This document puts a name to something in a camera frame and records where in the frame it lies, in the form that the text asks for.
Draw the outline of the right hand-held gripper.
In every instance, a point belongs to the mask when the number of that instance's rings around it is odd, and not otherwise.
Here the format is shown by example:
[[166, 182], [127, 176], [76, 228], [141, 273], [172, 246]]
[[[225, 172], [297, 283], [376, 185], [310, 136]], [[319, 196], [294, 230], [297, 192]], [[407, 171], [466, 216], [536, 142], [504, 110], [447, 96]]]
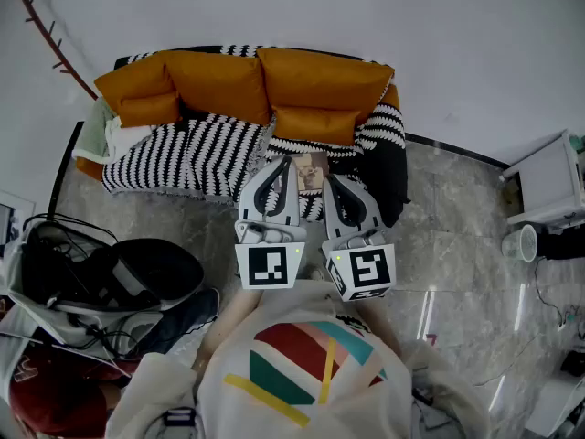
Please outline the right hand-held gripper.
[[396, 285], [396, 260], [394, 245], [376, 229], [382, 223], [378, 203], [357, 182], [337, 174], [324, 179], [323, 202], [331, 239], [322, 245], [325, 268], [341, 299], [382, 297]]

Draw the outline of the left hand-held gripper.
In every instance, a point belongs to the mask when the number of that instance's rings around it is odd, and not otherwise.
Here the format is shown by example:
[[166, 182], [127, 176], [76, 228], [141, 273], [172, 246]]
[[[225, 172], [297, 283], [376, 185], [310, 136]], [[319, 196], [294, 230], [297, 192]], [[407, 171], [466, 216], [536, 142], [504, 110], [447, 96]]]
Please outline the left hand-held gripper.
[[[268, 210], [271, 186], [277, 178], [280, 191], [274, 209]], [[235, 252], [243, 288], [294, 286], [307, 240], [305, 228], [291, 226], [300, 223], [298, 192], [297, 167], [287, 155], [268, 163], [242, 188]]]

